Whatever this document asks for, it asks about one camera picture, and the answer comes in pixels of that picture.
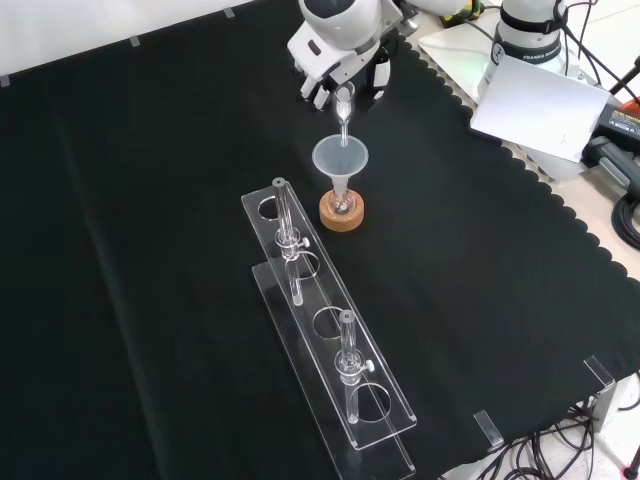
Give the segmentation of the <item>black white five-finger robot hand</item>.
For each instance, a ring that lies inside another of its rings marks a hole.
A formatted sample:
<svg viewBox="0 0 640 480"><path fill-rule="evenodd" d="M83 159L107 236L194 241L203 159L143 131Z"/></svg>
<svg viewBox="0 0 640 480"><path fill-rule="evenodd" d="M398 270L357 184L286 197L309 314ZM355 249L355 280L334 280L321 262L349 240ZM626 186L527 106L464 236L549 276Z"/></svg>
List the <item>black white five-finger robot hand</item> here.
<svg viewBox="0 0 640 480"><path fill-rule="evenodd" d="M363 51L340 50L323 40L304 22L287 43L294 68L304 76L300 97L318 111L325 109L333 92L364 73L359 108L368 110L385 93L391 76L391 55L379 40Z"/></svg>

